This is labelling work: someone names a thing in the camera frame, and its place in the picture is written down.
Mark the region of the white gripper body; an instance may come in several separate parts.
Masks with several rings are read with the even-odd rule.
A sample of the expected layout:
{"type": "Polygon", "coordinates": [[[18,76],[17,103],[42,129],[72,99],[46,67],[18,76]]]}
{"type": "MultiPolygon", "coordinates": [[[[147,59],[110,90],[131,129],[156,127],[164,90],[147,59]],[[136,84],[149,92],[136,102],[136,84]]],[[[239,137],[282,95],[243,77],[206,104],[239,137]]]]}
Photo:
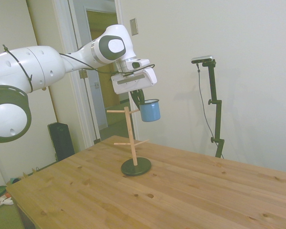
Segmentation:
{"type": "Polygon", "coordinates": [[[127,93],[151,87],[157,83],[155,72],[152,68],[146,68],[134,73],[132,76],[117,74],[111,77],[114,92],[116,94],[127,93]]]}

